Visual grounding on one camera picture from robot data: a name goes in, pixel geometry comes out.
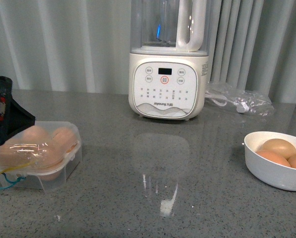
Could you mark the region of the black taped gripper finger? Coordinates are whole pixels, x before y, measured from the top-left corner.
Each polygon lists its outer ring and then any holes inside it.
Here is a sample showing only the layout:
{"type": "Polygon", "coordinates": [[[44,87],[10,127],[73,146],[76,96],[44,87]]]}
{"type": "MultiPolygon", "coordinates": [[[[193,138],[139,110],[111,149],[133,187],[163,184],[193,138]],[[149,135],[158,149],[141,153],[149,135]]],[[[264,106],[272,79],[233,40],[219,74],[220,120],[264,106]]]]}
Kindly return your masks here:
{"type": "Polygon", "coordinates": [[[35,117],[12,97],[12,80],[0,76],[0,146],[35,125],[35,117]]]}

